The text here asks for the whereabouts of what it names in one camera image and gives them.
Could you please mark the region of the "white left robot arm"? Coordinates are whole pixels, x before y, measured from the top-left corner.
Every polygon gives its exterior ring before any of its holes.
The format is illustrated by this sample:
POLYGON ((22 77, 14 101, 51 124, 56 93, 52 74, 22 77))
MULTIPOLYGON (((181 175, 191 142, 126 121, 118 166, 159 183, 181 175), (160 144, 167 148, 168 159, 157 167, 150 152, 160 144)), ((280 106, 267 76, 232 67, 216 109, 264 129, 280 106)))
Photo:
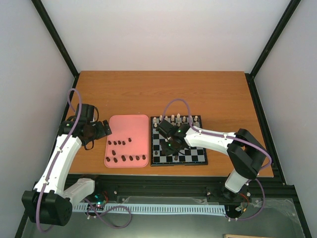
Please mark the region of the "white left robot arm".
POLYGON ((103 187, 91 178, 80 178, 65 188, 71 164, 82 146, 111 135, 107 120, 63 121, 58 129, 56 144, 49 163, 31 191, 22 195, 25 213, 37 226, 48 224, 65 226, 70 220, 73 207, 84 198, 99 199, 103 187))

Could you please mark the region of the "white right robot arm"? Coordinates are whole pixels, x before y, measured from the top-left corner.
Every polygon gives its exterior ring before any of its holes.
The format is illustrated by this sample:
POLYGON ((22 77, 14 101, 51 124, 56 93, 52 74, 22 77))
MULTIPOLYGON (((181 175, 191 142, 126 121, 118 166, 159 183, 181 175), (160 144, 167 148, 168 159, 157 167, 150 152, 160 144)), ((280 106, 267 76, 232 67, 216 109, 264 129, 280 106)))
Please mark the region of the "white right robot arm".
POLYGON ((240 129, 237 133, 225 133, 187 123, 181 126, 161 123, 156 131, 164 138, 161 147, 166 155, 184 148, 202 147, 228 156, 234 169, 224 187, 232 193, 238 193, 249 181, 257 178, 260 170, 272 162, 268 152, 245 129, 240 129))

